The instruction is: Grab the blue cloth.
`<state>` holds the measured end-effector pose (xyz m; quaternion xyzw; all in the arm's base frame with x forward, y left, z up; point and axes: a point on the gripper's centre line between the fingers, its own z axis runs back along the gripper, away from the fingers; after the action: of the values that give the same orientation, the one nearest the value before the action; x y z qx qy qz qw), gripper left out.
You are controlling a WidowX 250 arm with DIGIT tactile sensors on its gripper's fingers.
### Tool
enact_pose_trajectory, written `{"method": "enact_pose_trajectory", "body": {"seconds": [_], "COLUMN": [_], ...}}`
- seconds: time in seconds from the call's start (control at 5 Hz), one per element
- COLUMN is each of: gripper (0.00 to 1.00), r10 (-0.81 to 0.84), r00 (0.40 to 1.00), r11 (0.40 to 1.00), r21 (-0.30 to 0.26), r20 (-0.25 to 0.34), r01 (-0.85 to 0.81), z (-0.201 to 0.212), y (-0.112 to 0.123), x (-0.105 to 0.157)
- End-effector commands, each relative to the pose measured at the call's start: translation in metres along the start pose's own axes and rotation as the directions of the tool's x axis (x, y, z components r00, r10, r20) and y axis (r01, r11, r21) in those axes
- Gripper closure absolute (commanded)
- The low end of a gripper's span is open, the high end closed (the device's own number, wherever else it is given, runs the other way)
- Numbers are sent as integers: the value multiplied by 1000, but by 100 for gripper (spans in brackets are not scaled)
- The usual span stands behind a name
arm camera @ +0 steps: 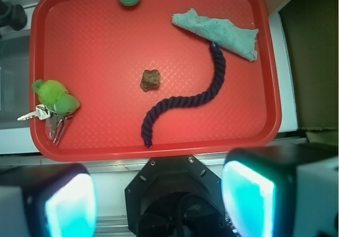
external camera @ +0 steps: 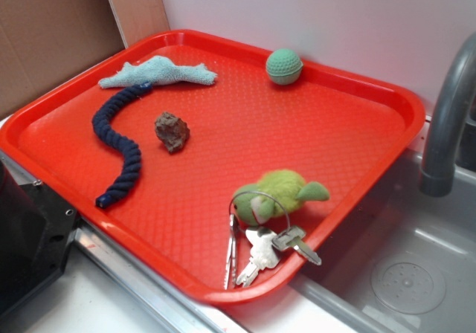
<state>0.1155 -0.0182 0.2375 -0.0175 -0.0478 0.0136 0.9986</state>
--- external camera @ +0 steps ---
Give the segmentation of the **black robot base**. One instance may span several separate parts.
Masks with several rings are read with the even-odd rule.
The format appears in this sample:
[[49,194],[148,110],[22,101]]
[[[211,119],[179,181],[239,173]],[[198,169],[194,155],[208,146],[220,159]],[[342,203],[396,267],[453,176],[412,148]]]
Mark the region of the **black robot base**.
[[18,184],[1,165],[1,318],[65,271],[78,212],[46,184]]

